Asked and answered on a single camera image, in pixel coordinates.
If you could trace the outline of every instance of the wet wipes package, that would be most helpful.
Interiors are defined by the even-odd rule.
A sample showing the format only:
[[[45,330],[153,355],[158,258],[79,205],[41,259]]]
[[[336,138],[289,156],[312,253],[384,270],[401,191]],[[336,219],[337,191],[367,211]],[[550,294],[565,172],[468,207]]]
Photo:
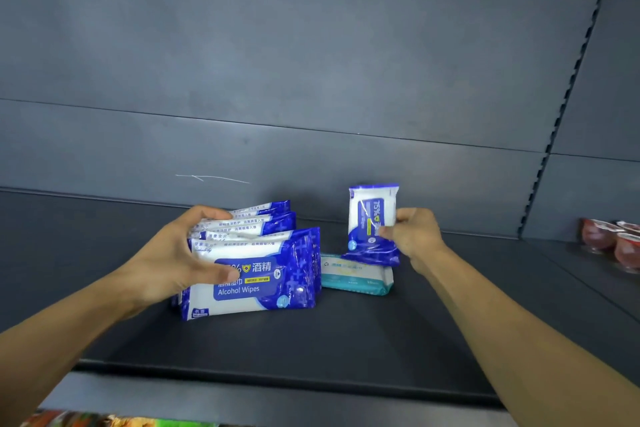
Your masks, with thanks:
[[[283,214],[262,214],[251,218],[234,218],[232,220],[201,220],[191,229],[191,238],[206,239],[202,232],[220,232],[243,234],[248,236],[270,235],[296,229],[296,213],[289,211]]]
[[[232,284],[196,284],[174,299],[184,320],[253,310],[305,309],[321,287],[319,229],[293,230],[252,239],[189,239],[197,257],[235,267]]]
[[[396,266],[396,244],[378,233],[396,223],[397,184],[374,184],[349,188],[349,242],[346,260],[367,265]]]
[[[250,218],[252,216],[260,216],[262,214],[282,214],[291,211],[291,202],[272,201],[271,203],[259,204],[249,208],[242,208],[230,211],[234,218]]]
[[[361,264],[342,259],[339,255],[324,253],[321,260],[323,287],[385,296],[394,285],[394,273],[391,267]]]

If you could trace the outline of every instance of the white scratch mark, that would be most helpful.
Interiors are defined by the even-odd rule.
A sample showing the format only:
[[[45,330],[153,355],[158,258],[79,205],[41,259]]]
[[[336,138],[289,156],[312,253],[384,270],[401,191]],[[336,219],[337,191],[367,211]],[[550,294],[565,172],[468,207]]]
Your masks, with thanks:
[[[204,179],[201,179],[201,178],[210,177],[213,179],[224,179],[225,181],[241,182],[242,184],[251,184],[250,182],[247,182],[247,181],[241,181],[238,179],[231,179],[231,178],[222,177],[222,176],[194,176],[193,174],[176,174],[176,177],[195,177],[198,181],[202,181],[202,182],[204,182]]]

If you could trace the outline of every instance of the red jelly cup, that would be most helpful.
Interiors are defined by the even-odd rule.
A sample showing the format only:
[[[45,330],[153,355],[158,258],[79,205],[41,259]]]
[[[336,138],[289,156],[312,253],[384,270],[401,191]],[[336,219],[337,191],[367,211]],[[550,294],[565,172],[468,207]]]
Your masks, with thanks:
[[[624,270],[640,273],[640,236],[619,233],[614,253]]]
[[[607,221],[582,218],[580,236],[587,252],[602,253],[607,248],[613,248],[616,245],[616,234],[624,231],[623,228]]]
[[[640,225],[627,223],[626,221],[616,221],[616,225],[625,230],[623,233],[631,233],[632,235],[640,236]]]

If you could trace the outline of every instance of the hand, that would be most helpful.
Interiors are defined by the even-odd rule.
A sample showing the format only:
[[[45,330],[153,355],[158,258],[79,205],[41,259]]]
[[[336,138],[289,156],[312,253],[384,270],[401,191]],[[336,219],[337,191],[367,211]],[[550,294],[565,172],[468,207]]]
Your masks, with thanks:
[[[400,208],[396,212],[396,224],[380,227],[380,236],[396,242],[419,273],[425,262],[449,249],[442,240],[433,212],[426,208]]]
[[[238,279],[235,268],[198,260],[189,251],[189,230],[203,218],[229,220],[233,216],[218,208],[194,206],[165,225],[127,263],[103,279],[131,303],[129,317],[194,284],[225,284]]]

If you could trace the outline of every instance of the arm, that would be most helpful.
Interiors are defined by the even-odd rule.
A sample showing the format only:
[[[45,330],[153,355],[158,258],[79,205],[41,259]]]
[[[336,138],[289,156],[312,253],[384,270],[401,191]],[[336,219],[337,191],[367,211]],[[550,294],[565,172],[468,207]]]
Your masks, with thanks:
[[[634,426],[640,389],[523,309],[442,241],[433,213],[404,208],[381,229],[453,316],[521,427]]]
[[[160,230],[108,276],[0,334],[0,425],[19,426],[100,334],[193,284],[237,280],[233,267],[196,260],[186,243],[202,218],[226,211],[195,206]]]

